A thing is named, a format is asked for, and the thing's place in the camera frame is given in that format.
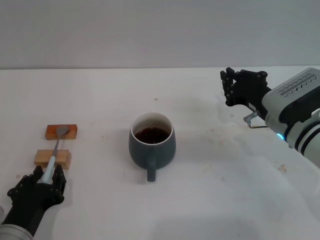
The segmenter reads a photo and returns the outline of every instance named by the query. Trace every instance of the white wall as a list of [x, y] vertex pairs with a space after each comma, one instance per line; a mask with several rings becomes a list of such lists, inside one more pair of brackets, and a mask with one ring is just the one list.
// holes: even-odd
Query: white wall
[[320, 65], [319, 0], [0, 0], [0, 68]]

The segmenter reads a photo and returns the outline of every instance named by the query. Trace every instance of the mug handle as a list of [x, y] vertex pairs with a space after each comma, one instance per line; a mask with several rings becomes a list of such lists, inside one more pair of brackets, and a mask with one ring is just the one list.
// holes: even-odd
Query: mug handle
[[151, 183], [156, 181], [156, 155], [154, 151], [146, 160], [146, 180]]

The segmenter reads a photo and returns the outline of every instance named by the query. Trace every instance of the blue light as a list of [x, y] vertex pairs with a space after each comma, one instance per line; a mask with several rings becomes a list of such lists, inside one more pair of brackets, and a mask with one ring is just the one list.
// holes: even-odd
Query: blue light
[[280, 133], [276, 134], [280, 139], [285, 140], [285, 137], [283, 135], [281, 135]]

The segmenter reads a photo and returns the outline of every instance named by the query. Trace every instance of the light wooden block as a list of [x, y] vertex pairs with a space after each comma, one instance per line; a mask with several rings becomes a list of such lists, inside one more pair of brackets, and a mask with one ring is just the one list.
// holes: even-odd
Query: light wooden block
[[[53, 149], [39, 149], [36, 151], [34, 164], [40, 165], [42, 168], [46, 168], [48, 166], [50, 157], [54, 152]], [[57, 151], [55, 157], [55, 166], [61, 165], [63, 169], [69, 169], [71, 163], [71, 154], [67, 149], [60, 149]]]
[[48, 125], [46, 127], [45, 138], [47, 140], [57, 140], [58, 136], [56, 130], [60, 126], [68, 126], [69, 131], [62, 135], [61, 139], [76, 139], [78, 127], [76, 124], [59, 124], [59, 125]]

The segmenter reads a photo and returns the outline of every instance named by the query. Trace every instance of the coffee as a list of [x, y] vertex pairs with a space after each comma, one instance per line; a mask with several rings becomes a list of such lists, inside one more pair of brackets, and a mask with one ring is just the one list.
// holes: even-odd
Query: coffee
[[158, 144], [166, 140], [170, 133], [158, 127], [148, 127], [134, 136], [145, 144]]

